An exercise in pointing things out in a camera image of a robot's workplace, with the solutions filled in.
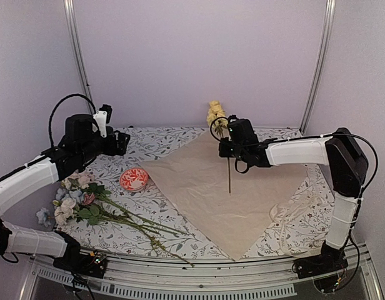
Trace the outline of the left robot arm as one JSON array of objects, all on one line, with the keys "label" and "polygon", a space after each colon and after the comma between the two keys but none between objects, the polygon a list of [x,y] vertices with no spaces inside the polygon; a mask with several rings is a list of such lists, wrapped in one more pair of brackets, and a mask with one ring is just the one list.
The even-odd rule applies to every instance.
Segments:
[{"label": "left robot arm", "polygon": [[86,264],[80,245],[56,232],[35,231],[4,223],[4,213],[32,193],[84,171],[99,155],[123,156],[130,140],[126,133],[108,126],[108,113],[76,114],[65,121],[57,146],[0,178],[0,256],[5,253],[42,254],[61,261],[72,271]]}]

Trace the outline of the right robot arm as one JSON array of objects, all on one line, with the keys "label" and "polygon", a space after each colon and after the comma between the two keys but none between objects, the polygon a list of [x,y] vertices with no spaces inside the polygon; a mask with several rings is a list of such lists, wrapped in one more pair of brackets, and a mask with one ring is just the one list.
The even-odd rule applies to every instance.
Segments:
[{"label": "right robot arm", "polygon": [[327,166],[334,191],[334,211],[324,242],[325,250],[316,258],[316,267],[328,273],[339,264],[342,250],[357,219],[365,181],[368,159],[358,144],[359,136],[345,127],[319,136],[292,139],[258,139],[250,120],[231,116],[227,119],[227,137],[219,137],[219,156],[244,162],[247,173],[251,167],[271,168],[286,164],[320,164]]}]

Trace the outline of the pale pink white flower stem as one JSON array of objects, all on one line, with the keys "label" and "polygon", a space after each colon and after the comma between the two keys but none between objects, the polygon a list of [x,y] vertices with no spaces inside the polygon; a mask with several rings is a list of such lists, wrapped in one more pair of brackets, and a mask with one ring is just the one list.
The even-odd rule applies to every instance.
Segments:
[{"label": "pale pink white flower stem", "polygon": [[98,184],[91,172],[74,172],[61,181],[61,188],[52,202],[57,225],[65,226],[73,219],[76,222],[85,221],[89,226],[104,223],[127,225],[147,237],[160,233],[177,236],[183,233],[127,210],[115,203],[110,195],[111,191]]}]

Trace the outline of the beige wrapping paper sheet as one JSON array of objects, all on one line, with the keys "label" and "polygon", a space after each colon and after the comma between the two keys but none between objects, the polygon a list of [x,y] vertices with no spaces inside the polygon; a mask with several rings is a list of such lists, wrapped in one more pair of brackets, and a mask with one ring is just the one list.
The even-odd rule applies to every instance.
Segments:
[{"label": "beige wrapping paper sheet", "polygon": [[290,200],[307,176],[302,164],[241,174],[218,156],[209,132],[141,166],[177,211],[235,261],[270,225],[271,208]]}]

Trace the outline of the right arm base board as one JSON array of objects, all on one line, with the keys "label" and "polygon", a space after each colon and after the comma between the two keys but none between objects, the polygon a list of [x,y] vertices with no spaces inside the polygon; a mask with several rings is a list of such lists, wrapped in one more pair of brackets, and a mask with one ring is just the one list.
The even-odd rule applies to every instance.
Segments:
[{"label": "right arm base board", "polygon": [[291,269],[299,279],[322,276],[313,280],[314,286],[319,292],[329,294],[338,289],[347,267],[345,257],[334,259],[332,256],[318,255],[296,259]]}]

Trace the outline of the yellow fake flower stem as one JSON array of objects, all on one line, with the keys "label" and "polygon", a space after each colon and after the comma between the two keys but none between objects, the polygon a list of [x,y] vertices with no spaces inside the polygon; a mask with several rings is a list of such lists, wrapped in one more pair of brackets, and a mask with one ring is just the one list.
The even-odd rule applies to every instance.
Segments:
[{"label": "yellow fake flower stem", "polygon": [[206,120],[212,133],[216,134],[219,139],[225,138],[224,130],[227,129],[228,120],[226,112],[219,101],[209,102]]}]

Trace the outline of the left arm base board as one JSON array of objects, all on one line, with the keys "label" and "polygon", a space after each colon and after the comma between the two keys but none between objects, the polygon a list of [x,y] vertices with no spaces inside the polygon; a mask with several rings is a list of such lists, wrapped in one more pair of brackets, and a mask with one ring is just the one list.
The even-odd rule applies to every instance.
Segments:
[{"label": "left arm base board", "polygon": [[54,259],[53,266],[71,273],[102,279],[108,265],[107,256],[93,251],[89,254],[77,253]]}]

